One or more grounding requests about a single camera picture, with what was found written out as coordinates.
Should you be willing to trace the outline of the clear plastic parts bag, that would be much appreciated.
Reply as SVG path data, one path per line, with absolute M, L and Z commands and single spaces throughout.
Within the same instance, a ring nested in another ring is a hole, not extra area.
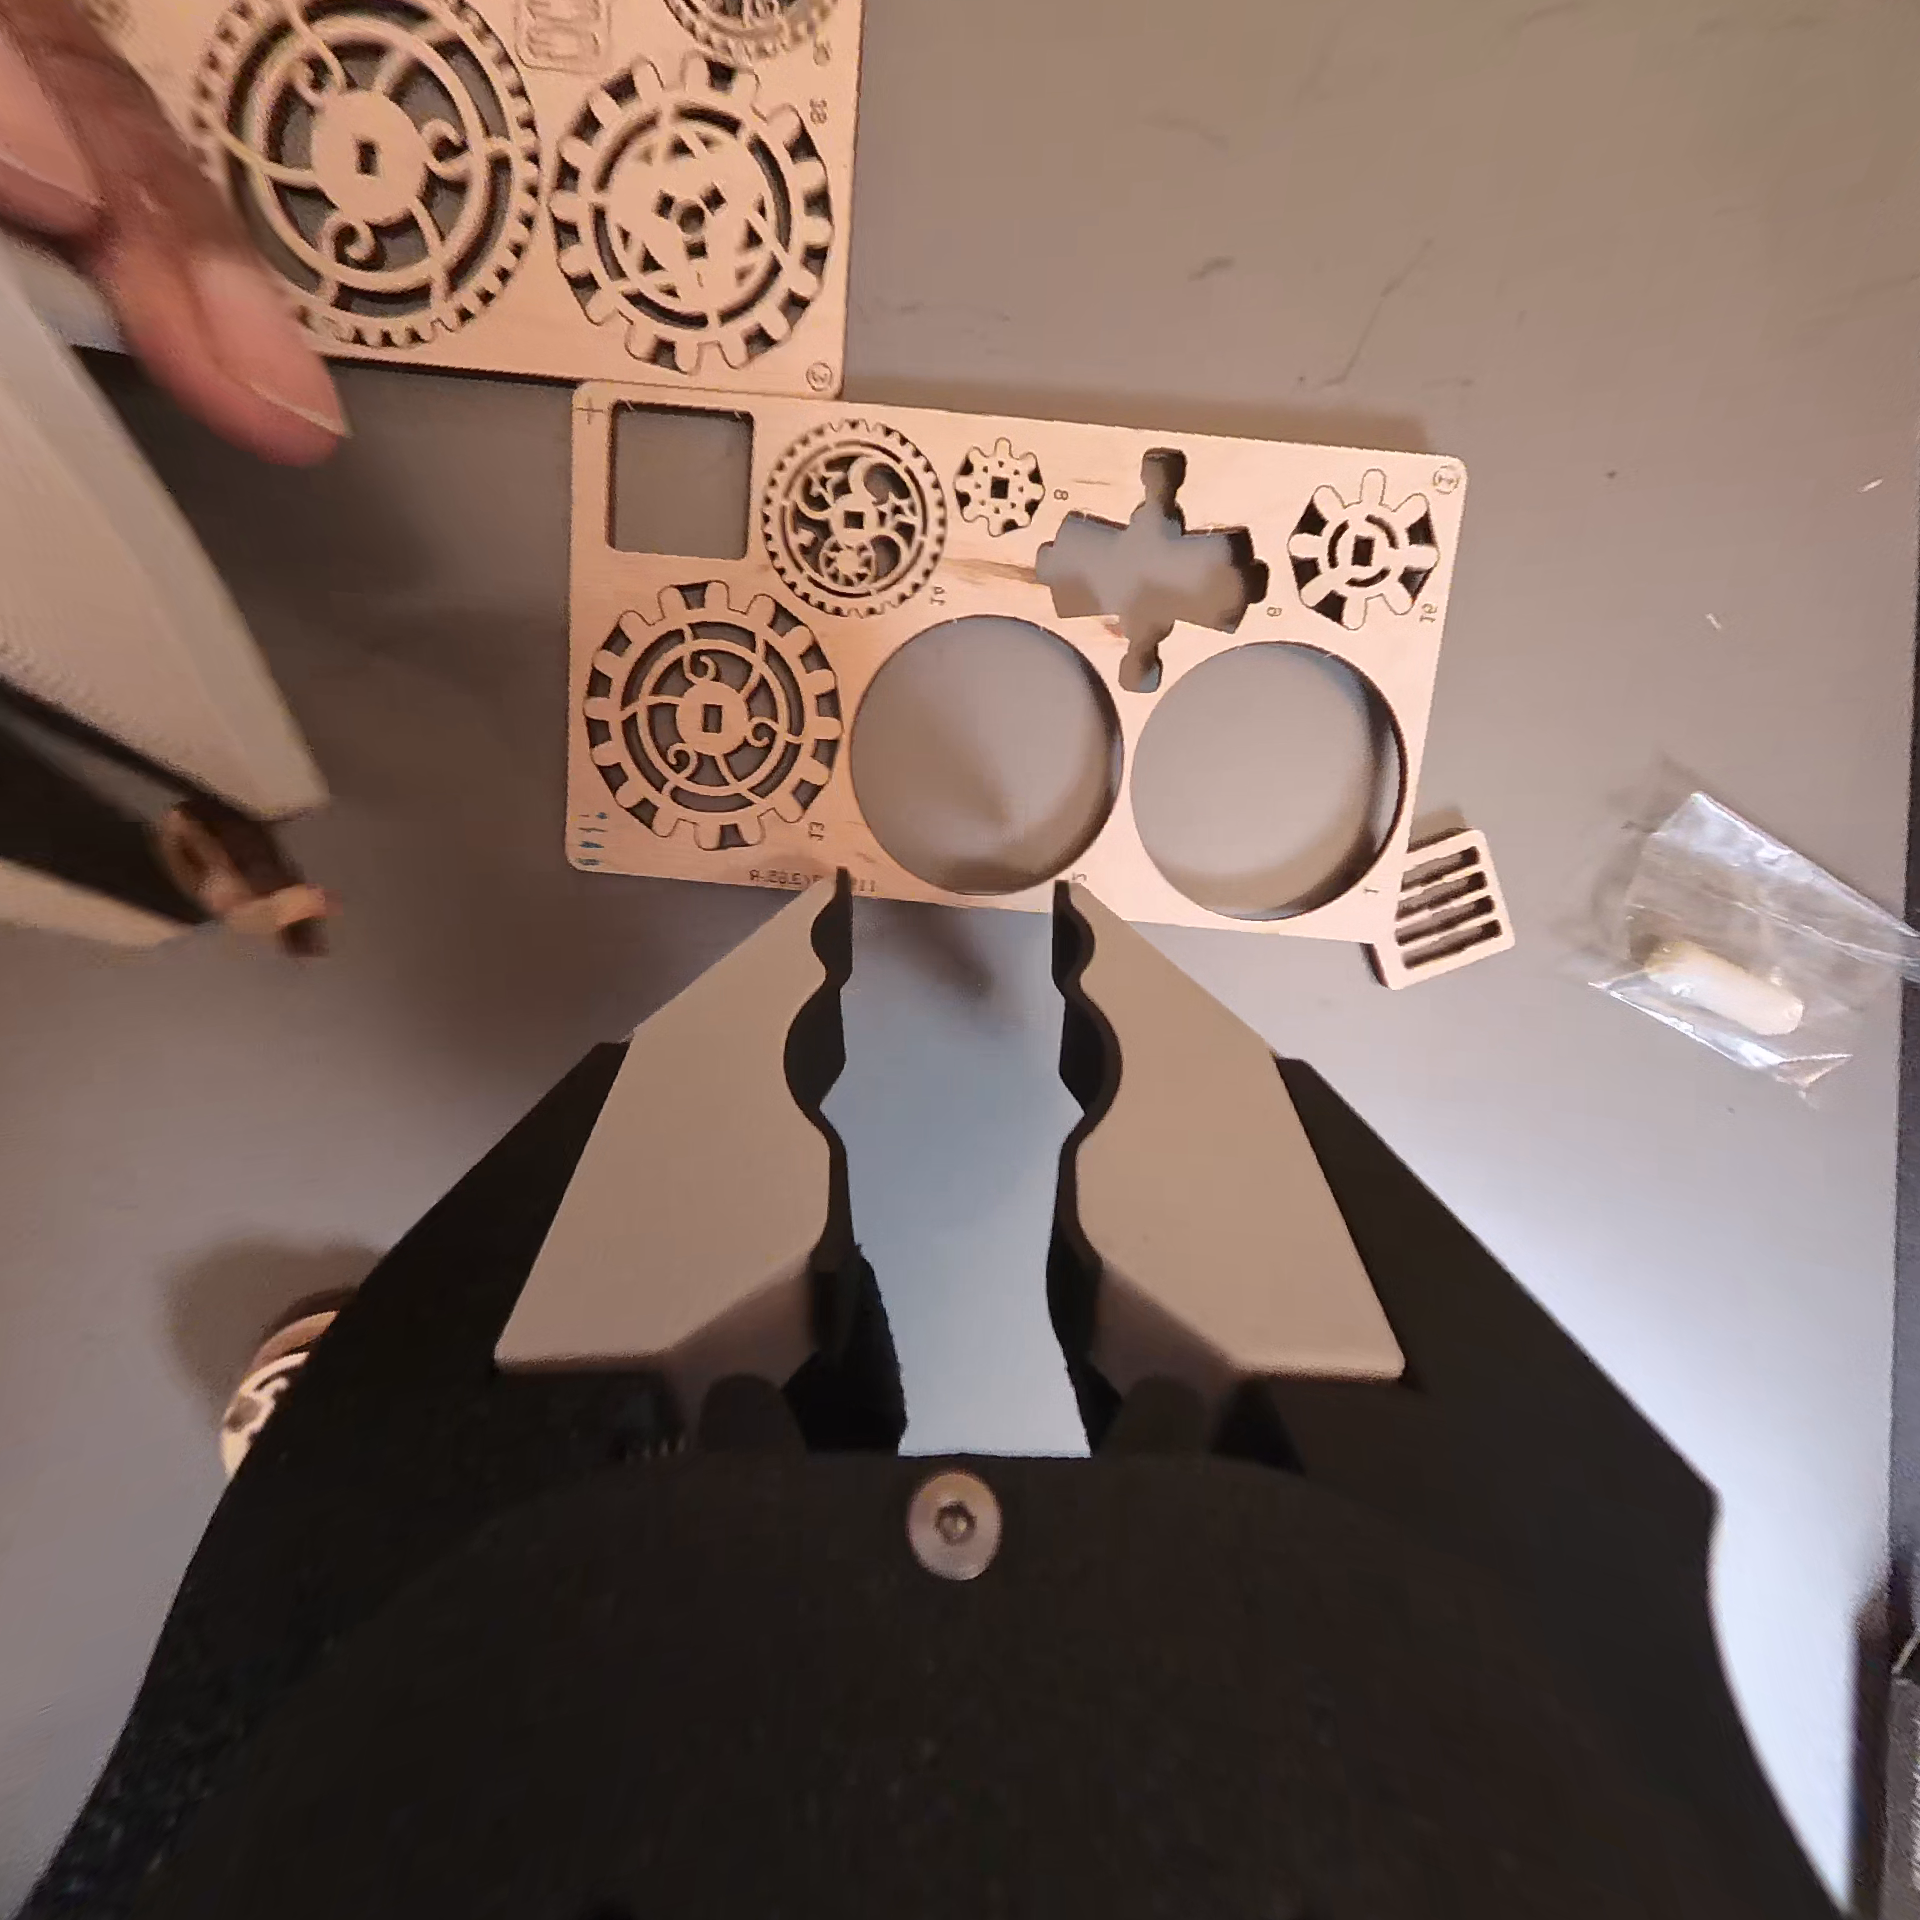
M 1915 985 L 1915 925 L 1716 795 L 1652 785 L 1584 893 L 1583 961 L 1612 1001 L 1798 1098 Z

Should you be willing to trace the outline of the wooden sheet with round holes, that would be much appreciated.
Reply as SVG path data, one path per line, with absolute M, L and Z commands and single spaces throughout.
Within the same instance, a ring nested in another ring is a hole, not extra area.
M 744 551 L 612 542 L 618 425 L 660 394 L 571 395 L 567 864 L 1045 908 L 1059 877 L 1163 925 L 1389 947 L 1411 868 L 1469 468 L 1065 417 L 692 394 L 750 433 Z M 865 821 L 853 731 L 924 633 L 1012 618 L 1059 641 L 1118 730 L 1099 824 L 1012 893 L 921 877 Z M 1303 904 L 1222 913 L 1145 852 L 1136 758 L 1158 708 L 1259 641 L 1344 665 L 1401 758 L 1377 852 Z

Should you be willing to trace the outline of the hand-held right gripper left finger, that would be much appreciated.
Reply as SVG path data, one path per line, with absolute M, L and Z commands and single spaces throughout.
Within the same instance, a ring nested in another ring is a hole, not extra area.
M 786 1384 L 809 1365 L 833 1141 L 791 1044 L 842 1010 L 848 970 L 842 872 L 639 1020 L 496 1335 L 499 1373 Z

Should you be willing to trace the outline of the slotted wooden grille piece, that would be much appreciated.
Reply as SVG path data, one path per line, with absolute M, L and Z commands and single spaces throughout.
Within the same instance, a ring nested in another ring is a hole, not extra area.
M 1495 852 L 1476 827 L 1406 848 L 1396 918 L 1368 963 L 1384 987 L 1417 987 L 1515 947 Z

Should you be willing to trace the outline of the wooden sheet with large gears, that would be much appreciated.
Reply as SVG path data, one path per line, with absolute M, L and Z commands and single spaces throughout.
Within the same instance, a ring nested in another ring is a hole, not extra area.
M 865 3 L 241 0 L 154 26 L 324 356 L 842 394 Z

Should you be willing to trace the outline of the person's left hand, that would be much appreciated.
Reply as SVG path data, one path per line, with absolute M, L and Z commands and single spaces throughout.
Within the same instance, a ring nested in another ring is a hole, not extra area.
M 77 3 L 0 8 L 0 208 L 96 284 L 134 358 L 223 444 L 309 468 L 349 438 L 271 266 Z

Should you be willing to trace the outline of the small wooden key piece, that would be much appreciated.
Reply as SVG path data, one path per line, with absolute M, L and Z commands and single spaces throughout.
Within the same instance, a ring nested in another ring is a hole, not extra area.
M 210 922 L 293 961 L 326 956 L 331 896 L 301 877 L 271 824 L 195 799 L 172 808 L 154 837 L 167 872 Z

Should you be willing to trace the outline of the round wooden gear assembly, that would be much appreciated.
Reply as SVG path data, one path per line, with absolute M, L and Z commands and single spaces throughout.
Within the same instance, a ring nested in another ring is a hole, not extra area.
M 341 1319 L 349 1306 L 353 1291 L 326 1291 L 316 1301 L 298 1301 L 254 1348 L 254 1355 L 241 1370 L 241 1383 L 227 1394 L 227 1405 L 221 1413 L 221 1463 L 223 1477 L 233 1480 L 241 1463 L 249 1462 L 263 1426 L 272 1421 L 277 1401 L 301 1373 L 308 1355 L 324 1340 L 324 1332 Z

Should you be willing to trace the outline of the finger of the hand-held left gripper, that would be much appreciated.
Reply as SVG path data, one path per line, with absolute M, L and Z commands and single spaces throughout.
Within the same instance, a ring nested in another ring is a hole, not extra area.
M 121 900 L 181 900 L 156 856 L 178 801 L 271 824 L 326 781 L 174 496 L 77 363 L 102 300 L 32 240 L 0 267 L 0 861 Z
M 156 913 L 16 861 L 0 864 L 0 922 L 121 951 L 167 947 L 197 930 L 192 918 Z

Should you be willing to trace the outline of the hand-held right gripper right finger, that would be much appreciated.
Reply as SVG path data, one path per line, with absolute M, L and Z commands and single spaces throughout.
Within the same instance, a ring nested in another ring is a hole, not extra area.
M 1272 1044 L 1081 882 L 1056 887 L 1056 987 L 1073 1378 L 1401 1383 L 1402 1343 Z

